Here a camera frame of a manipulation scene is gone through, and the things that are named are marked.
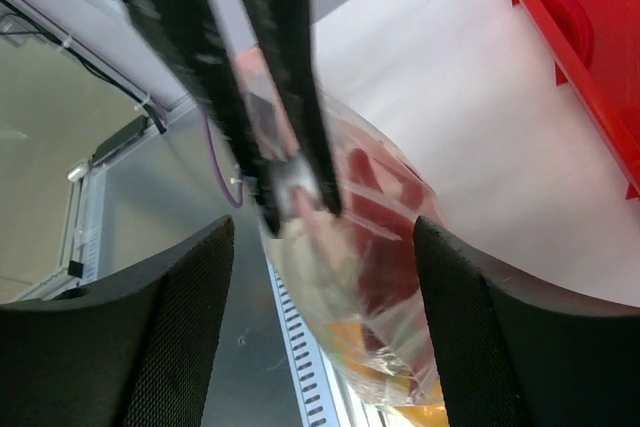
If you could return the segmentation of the green white leek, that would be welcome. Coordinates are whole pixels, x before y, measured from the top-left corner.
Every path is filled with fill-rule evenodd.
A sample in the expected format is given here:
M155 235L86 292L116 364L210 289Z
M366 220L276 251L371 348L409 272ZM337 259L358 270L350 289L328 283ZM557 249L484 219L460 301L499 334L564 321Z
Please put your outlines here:
M321 323L360 313L361 259L345 227L301 219L285 225L276 249L277 270L303 315Z

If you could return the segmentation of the clear zip top bag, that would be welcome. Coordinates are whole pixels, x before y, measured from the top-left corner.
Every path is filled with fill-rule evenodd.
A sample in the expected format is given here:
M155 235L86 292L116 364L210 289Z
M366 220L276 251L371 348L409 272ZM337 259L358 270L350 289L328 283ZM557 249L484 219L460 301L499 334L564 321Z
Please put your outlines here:
M322 221L347 228L361 259L360 313L329 323L313 320L299 310L284 283L295 307L362 400L390 407L438 403L442 393L413 245L417 218L440 217L435 193L401 150L366 119L330 95L322 103L342 213L332 215L304 188L293 187L292 218L282 223L278 237L264 240L268 260L281 278L276 249L291 221L301 219L311 228Z

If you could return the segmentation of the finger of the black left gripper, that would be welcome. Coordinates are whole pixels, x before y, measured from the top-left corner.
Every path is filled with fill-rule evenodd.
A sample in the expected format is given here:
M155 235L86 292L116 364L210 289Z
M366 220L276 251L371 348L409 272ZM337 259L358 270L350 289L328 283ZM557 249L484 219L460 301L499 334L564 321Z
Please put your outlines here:
M231 56L208 0L123 0L141 37L226 139L266 226L281 227L267 161L258 147Z
M333 214L342 211L313 69L311 0L243 0L282 106Z

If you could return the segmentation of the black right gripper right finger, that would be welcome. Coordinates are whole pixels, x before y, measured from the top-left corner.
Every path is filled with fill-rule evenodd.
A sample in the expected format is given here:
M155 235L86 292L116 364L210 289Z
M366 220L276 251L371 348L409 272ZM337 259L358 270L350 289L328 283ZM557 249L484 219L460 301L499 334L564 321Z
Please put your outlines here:
M453 426L635 426L639 311L532 276L420 218L416 266Z

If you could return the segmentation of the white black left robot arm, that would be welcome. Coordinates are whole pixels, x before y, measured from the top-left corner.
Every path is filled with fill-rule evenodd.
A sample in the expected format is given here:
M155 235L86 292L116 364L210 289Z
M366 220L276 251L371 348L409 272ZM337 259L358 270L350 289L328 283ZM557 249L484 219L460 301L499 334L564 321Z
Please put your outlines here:
M122 58L142 38L219 128L272 233L307 209L341 214L313 70L311 0L241 0L278 106L273 141L250 113L248 84L209 0L19 1L62 48L82 38Z

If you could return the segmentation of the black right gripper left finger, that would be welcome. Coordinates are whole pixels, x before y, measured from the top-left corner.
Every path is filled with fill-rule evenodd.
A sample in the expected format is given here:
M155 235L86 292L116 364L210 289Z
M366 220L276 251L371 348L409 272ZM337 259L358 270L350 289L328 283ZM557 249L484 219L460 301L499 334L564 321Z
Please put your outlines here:
M234 262L224 216L51 300L1 308L5 426L197 426Z

